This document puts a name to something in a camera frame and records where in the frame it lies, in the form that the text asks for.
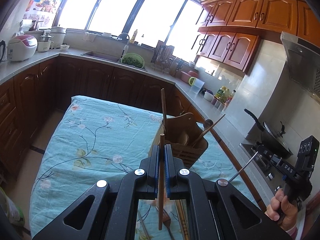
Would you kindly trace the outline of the person's right hand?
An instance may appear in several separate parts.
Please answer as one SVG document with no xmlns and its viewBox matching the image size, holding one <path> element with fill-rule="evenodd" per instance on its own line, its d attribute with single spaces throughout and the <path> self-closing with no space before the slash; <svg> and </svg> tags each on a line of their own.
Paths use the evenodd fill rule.
<svg viewBox="0 0 320 240">
<path fill-rule="evenodd" d="M 279 189 L 270 200 L 265 215 L 285 231 L 292 231 L 296 228 L 298 209 L 289 202 L 282 189 Z"/>
</svg>

